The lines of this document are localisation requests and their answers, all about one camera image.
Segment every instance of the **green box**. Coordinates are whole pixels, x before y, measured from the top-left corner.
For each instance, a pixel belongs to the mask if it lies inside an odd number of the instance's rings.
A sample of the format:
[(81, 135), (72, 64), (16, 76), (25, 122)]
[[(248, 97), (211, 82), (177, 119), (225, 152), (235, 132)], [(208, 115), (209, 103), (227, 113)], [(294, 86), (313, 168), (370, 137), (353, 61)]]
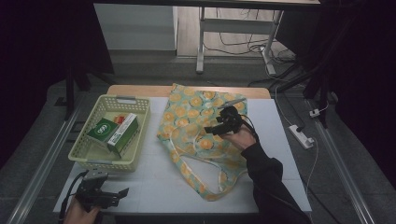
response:
[(137, 115), (130, 113), (107, 141), (108, 149), (121, 158), (121, 152), (132, 142), (134, 136), (138, 133), (138, 129)]
[(95, 127), (87, 133), (87, 135), (99, 146), (106, 148), (108, 139), (113, 136), (118, 126), (119, 125), (117, 123), (111, 120), (100, 119), (99, 122), (96, 123)]

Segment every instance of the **basket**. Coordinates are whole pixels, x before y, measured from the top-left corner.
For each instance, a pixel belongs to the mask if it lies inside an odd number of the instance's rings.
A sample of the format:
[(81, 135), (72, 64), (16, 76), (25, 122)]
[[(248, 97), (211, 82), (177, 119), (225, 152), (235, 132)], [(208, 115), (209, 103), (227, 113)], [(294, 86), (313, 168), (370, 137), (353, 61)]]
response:
[[(122, 157), (99, 148), (87, 133), (101, 119), (112, 119), (119, 113), (137, 115), (140, 132), (121, 152)], [(68, 158), (76, 161), (86, 169), (100, 168), (109, 171), (133, 172), (136, 169), (142, 150), (150, 117), (149, 98), (117, 95), (101, 95), (88, 120), (85, 122), (76, 143), (69, 152)]]

